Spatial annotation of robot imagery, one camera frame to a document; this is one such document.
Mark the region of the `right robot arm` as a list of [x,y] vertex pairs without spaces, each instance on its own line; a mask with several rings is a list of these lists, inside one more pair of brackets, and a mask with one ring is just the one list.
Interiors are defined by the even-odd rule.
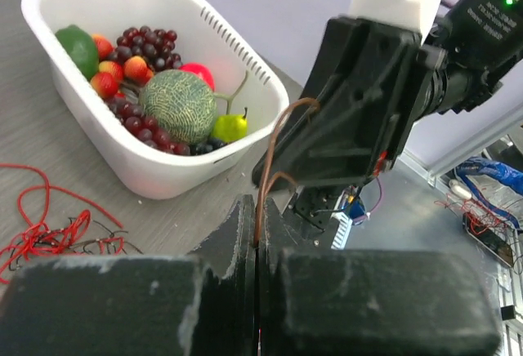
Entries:
[[327,193],[389,170],[413,125],[472,111],[522,58],[522,0],[351,0],[255,166],[254,235],[284,180]]

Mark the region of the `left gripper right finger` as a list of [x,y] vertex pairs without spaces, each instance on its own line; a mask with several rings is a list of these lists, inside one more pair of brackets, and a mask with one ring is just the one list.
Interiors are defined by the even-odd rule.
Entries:
[[492,355],[479,276],[438,251],[307,246],[268,200],[258,249],[264,355]]

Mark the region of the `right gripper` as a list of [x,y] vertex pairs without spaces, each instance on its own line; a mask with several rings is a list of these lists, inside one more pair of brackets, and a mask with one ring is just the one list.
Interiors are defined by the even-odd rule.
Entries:
[[281,171],[301,187],[285,221],[307,242],[330,245],[333,214],[346,196],[388,170],[414,122],[431,112],[433,50],[418,33],[365,19],[334,17],[326,25],[303,96],[276,143],[253,168],[259,187]]

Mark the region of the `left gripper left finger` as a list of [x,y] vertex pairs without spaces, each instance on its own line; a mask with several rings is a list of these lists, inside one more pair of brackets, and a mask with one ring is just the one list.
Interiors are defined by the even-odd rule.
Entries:
[[256,354],[254,214],[237,198],[185,256],[36,260],[2,298],[2,354]]

